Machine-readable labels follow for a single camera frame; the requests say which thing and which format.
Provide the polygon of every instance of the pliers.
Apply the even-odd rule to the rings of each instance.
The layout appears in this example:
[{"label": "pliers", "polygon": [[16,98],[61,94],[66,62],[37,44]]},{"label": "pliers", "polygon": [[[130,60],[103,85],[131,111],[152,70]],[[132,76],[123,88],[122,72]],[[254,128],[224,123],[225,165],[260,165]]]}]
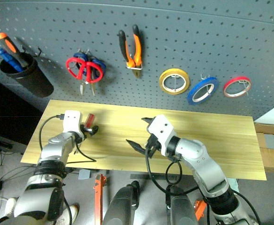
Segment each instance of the pliers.
[{"label": "pliers", "polygon": [[121,53],[126,61],[126,68],[133,70],[133,74],[136,78],[140,78],[142,70],[142,58],[141,58],[141,43],[139,28],[137,25],[133,25],[133,38],[135,40],[135,55],[132,59],[128,52],[128,46],[126,42],[126,34],[123,30],[119,31],[119,45]]}]

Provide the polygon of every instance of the red tape roll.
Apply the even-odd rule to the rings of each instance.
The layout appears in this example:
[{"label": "red tape roll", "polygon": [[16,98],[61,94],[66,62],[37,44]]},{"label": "red tape roll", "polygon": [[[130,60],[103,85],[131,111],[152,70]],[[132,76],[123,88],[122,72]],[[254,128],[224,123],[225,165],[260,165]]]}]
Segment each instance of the red tape roll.
[{"label": "red tape roll", "polygon": [[[236,94],[229,94],[229,93],[226,92],[226,89],[230,85],[232,85],[235,82],[239,82],[239,81],[248,83],[248,85],[244,88],[243,91],[240,91],[239,93],[236,93]],[[244,94],[246,94],[246,92],[249,91],[250,88],[251,88],[251,80],[247,76],[238,76],[238,77],[235,77],[235,78],[233,78],[233,79],[226,82],[226,84],[223,87],[223,93],[224,93],[225,97],[237,98],[237,97],[240,97],[240,96],[243,96]]]}]

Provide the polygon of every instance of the blue scissors handle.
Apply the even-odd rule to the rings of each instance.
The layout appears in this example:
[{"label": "blue scissors handle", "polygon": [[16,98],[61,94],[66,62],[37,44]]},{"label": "blue scissors handle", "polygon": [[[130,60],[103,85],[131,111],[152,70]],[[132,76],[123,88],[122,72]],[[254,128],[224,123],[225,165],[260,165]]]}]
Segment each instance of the blue scissors handle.
[{"label": "blue scissors handle", "polygon": [[[85,53],[82,53],[82,52],[76,52],[75,54],[73,54],[73,57],[75,57],[75,58],[81,58],[81,59],[83,59],[85,62],[88,62],[88,61],[89,61],[88,55],[85,54]],[[105,65],[101,60],[98,60],[97,58],[92,58],[90,61],[96,63],[97,65],[99,65],[99,66],[102,68],[103,73],[105,73],[106,65]],[[80,66],[79,63],[76,63],[75,65],[76,65],[76,67],[77,67],[78,69],[81,68],[81,66]],[[96,77],[96,78],[99,77],[99,74],[98,74],[96,71],[95,71],[95,77]]]}]

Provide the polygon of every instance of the orange metal bar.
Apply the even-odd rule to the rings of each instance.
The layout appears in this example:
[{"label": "orange metal bar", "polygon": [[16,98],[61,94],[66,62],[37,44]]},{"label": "orange metal bar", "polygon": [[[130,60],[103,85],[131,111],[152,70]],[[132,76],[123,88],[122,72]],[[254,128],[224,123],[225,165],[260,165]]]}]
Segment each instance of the orange metal bar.
[{"label": "orange metal bar", "polygon": [[206,206],[207,204],[204,202],[204,200],[195,202],[195,215],[196,215],[197,221],[199,221],[201,217],[204,217],[203,212]]},{"label": "orange metal bar", "polygon": [[107,178],[98,174],[95,178],[95,225],[101,225],[103,222],[103,186]]}]

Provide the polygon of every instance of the red object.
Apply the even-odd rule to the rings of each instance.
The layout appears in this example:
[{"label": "red object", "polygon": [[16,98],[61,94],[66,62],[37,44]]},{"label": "red object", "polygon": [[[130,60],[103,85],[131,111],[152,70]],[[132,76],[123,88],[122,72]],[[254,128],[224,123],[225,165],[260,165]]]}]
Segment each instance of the red object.
[{"label": "red object", "polygon": [[107,178],[98,174],[95,178],[95,225],[101,225],[103,222],[103,186]]},{"label": "red object", "polygon": [[89,113],[88,118],[86,119],[86,122],[85,122],[85,128],[91,128],[94,119],[95,119],[95,115]]},{"label": "red object", "polygon": [[[235,82],[239,82],[239,81],[247,81],[249,83],[248,85],[248,88],[246,88],[246,90],[243,90],[237,94],[228,94],[226,92],[226,89],[233,83]],[[240,97],[240,96],[243,96],[244,94],[246,94],[247,91],[249,91],[251,88],[251,80],[247,77],[247,76],[238,76],[238,77],[235,77],[235,78],[232,78],[231,80],[227,81],[223,87],[223,93],[226,97],[229,97],[229,98],[234,98],[234,97]]]},{"label": "red object", "polygon": [[[78,63],[80,64],[80,69],[79,69],[79,72],[78,74],[75,74],[69,64],[70,63]],[[88,83],[96,83],[98,81],[100,81],[103,76],[104,76],[104,72],[102,70],[102,68],[100,67],[100,65],[94,63],[94,62],[85,62],[84,60],[82,59],[79,59],[79,58],[76,58],[76,57],[71,57],[69,59],[67,59],[66,61],[66,68],[67,70],[69,71],[69,73],[76,79],[78,80],[82,80],[82,75],[84,73],[85,70],[87,70],[87,74],[86,74],[86,81]],[[95,68],[96,70],[99,71],[99,77],[92,80],[92,68]]]},{"label": "red object", "polygon": [[197,221],[200,220],[201,217],[204,217],[204,210],[206,209],[207,204],[204,202],[204,200],[197,200],[195,202],[195,215],[196,215],[196,219]]}]

